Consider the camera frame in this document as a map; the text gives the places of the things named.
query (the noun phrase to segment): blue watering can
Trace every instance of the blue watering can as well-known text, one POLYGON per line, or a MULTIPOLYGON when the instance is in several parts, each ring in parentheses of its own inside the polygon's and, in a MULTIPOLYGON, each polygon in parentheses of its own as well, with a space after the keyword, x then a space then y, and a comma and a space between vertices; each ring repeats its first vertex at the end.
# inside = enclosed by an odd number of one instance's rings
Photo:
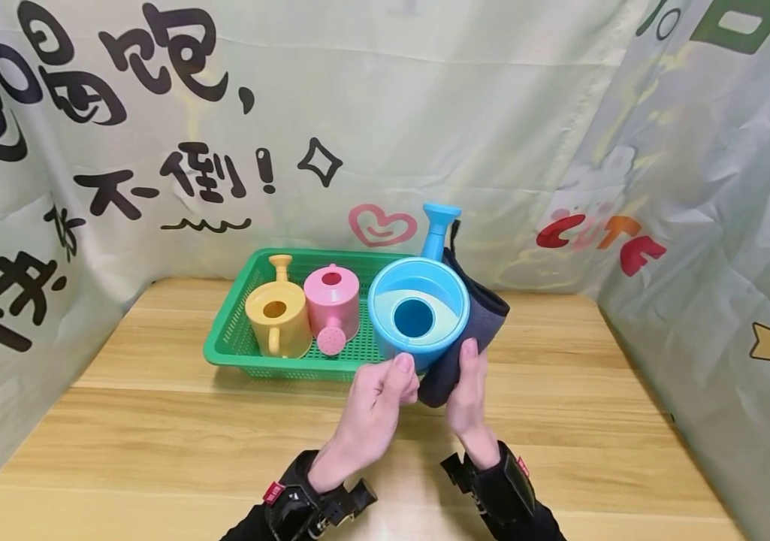
POLYGON ((469 292, 463 280, 442 263, 448 226, 457 207, 425 204, 430 230, 420 257, 390 263, 373 279, 367 309, 379 353, 393 358, 411 353, 415 370, 425 371, 466 328, 469 292))

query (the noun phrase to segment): wood grain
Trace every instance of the wood grain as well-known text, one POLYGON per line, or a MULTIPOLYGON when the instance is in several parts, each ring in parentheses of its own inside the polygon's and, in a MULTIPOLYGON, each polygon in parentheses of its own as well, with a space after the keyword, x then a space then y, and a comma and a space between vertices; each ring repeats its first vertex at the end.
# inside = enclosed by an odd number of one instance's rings
MULTIPOLYGON (((228 286, 142 295, 0 473, 0 539, 218 539, 329 437, 346 383, 258 381, 202 358, 228 286)), ((595 306, 506 298, 488 419, 568 539, 741 541, 595 306)), ((328 539, 489 539, 438 467, 457 449, 442 410, 406 408, 364 473, 381 500, 328 539)))

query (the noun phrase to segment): yellow watering can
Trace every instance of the yellow watering can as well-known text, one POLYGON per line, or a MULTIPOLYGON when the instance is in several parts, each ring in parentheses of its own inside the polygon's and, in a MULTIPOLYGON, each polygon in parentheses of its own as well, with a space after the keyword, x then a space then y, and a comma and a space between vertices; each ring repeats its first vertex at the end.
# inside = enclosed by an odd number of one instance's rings
POLYGON ((306 295, 288 281, 290 255, 267 258, 276 281, 257 287, 246 299, 246 317, 265 357, 300 358, 310 350, 313 335, 306 315, 306 295))

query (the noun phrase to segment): hand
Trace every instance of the hand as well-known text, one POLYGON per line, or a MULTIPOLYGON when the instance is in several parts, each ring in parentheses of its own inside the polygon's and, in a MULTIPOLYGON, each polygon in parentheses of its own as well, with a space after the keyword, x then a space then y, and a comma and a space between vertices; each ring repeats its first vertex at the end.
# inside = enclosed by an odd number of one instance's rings
POLYGON ((484 422, 486 383, 487 351, 479 354, 475 338, 469 338, 460 347, 460 382, 448 397, 445 419, 481 471, 500 460, 499 440, 484 422))
POLYGON ((319 494, 334 490, 378 461, 394 438, 400 405, 417 402, 419 386, 415 360, 408 353, 361 366, 336 432, 310 468, 312 488, 319 494))

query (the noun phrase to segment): basket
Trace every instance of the basket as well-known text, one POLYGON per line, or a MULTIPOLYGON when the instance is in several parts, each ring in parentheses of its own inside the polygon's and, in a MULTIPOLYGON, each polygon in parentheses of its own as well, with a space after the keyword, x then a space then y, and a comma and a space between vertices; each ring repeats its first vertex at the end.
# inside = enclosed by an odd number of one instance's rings
POLYGON ((252 377, 325 379, 351 381, 362 364, 380 360, 373 338, 373 325, 367 315, 367 291, 373 278, 392 261, 408 257, 380 252, 338 252, 309 249, 261 249, 249 257, 228 296, 219 308, 213 327, 204 341, 204 358, 219 366, 237 366, 252 377), (244 303, 255 287, 276 279, 276 270, 267 260, 272 255, 292 256, 288 279, 303 287, 306 276, 336 263, 358 276, 361 283, 361 328, 336 357, 328 357, 316 341, 302 358, 265 357, 258 348, 252 326, 244 313, 244 303))

